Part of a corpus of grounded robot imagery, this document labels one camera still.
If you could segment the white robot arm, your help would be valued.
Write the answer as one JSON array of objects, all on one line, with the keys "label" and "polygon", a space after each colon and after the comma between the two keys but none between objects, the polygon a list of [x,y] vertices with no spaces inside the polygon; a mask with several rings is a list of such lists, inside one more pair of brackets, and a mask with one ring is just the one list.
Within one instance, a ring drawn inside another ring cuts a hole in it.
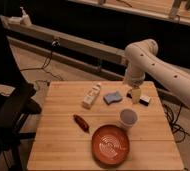
[{"label": "white robot arm", "polygon": [[158,44],[153,39],[129,44],[125,48],[128,66],[124,82],[140,86],[148,73],[190,108],[190,74],[160,60],[157,53]]}]

